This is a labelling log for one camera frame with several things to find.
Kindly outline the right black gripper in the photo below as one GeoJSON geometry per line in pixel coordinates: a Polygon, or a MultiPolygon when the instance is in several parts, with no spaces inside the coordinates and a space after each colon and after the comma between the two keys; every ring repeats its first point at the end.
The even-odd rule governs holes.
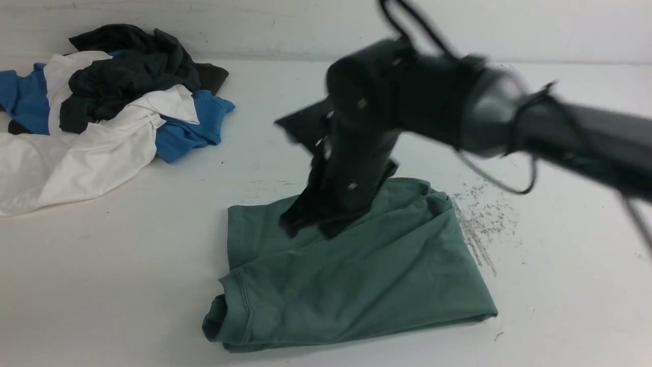
{"type": "Polygon", "coordinates": [[[313,155],[303,192],[279,218],[289,237],[315,226],[332,239],[367,214],[385,181],[396,172],[391,151],[398,130],[365,132],[332,122],[313,155]]]}

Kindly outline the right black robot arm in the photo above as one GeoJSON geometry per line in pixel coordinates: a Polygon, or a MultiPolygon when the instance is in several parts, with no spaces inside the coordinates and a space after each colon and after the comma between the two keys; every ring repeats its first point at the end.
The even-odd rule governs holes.
{"type": "Polygon", "coordinates": [[[406,40],[381,40],[328,68],[328,96],[277,119],[313,155],[307,188],[279,220],[294,237],[316,225],[329,239],[370,211],[397,170],[400,133],[484,158],[515,152],[542,159],[619,191],[634,223],[649,232],[630,201],[650,202],[650,119],[564,103],[548,84],[529,93],[515,73],[478,56],[419,54],[406,40]]]}

